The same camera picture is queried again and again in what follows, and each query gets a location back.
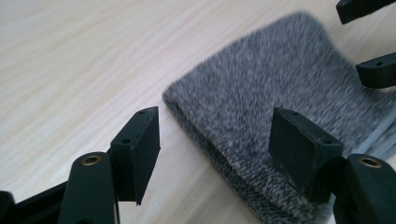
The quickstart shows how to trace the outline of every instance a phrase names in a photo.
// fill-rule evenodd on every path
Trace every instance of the table surface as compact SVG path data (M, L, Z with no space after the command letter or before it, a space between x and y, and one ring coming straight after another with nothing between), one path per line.
M0 189L17 202L107 151L157 105L161 153L141 206L121 223L259 223L177 125L162 92L236 39L298 10L353 63L396 51L396 4L341 25L337 1L0 1ZM394 167L396 157L389 160Z

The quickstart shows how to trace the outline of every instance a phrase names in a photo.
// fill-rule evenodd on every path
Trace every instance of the knitted sock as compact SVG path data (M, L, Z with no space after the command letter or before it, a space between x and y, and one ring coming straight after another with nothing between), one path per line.
M364 88L354 65L305 13L236 41L163 93L181 127L265 223L313 223L329 215L298 195L274 165L268 153L274 106L315 122L345 144L346 156L388 114L395 96Z

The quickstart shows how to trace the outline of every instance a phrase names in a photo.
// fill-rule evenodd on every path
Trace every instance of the wood grain surface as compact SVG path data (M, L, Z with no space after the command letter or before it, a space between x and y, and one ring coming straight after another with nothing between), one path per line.
M106 151L126 121L160 110L162 150L121 223L259 223L180 129L162 92L236 39L298 10L353 63L396 51L396 4L341 25L337 1L0 0L0 189L17 202ZM389 160L396 164L396 158Z

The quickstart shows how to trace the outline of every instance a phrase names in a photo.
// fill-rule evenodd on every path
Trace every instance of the gray fabric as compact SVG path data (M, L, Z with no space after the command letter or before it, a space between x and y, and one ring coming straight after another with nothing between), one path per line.
M364 88L305 13L236 41L163 93L183 129L265 223L311 223L323 215L287 184L267 152L274 106L305 115L345 143L348 155L395 96Z

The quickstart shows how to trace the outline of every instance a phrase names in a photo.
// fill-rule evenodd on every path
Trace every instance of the black plastic bracket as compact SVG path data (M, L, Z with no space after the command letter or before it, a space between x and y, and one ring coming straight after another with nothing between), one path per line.
M309 201L326 203L330 164L344 145L303 115L274 109L269 153L289 178L290 185Z
M396 86L396 52L356 65L361 84L383 89Z
M64 182L51 189L47 189L32 198L17 203L17 218L19 223L56 223L61 210Z
M58 223L119 223L111 161L93 152L73 162Z
M343 173L332 176L331 182L336 196L333 208L336 222L394 223L396 173L392 167L361 154L350 155L342 167Z
M12 194L0 191L0 223L15 223L16 206Z
M142 203L160 152L158 107L134 114L111 142L107 154L113 165L120 202Z
M341 23L346 24L394 2L396 0L341 0L336 8Z

